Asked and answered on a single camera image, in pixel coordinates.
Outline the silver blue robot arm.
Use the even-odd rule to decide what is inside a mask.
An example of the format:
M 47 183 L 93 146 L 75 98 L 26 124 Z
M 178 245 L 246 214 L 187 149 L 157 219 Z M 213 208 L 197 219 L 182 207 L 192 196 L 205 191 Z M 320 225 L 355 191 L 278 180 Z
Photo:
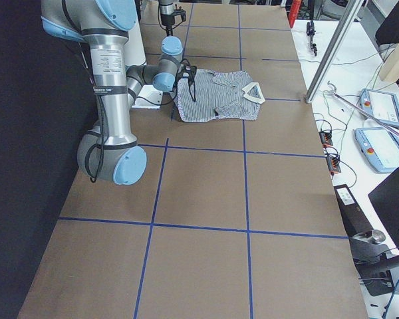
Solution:
M 130 110 L 143 86 L 171 92 L 183 74 L 196 69 L 182 60 L 182 42 L 173 35 L 175 18 L 186 11 L 173 1 L 159 1 L 159 19 L 166 37 L 158 64 L 126 63 L 130 49 L 142 51 L 130 35 L 139 33 L 134 1 L 42 1 L 44 30 L 60 39 L 87 43 L 91 66 L 87 69 L 98 108 L 98 122 L 82 138 L 77 151 L 79 168 L 90 177 L 132 185 L 143 175 L 146 152 L 138 146 L 130 127 Z
M 174 1 L 158 1 L 158 24 L 166 36 L 173 36 L 174 29 L 186 22 L 186 11 Z

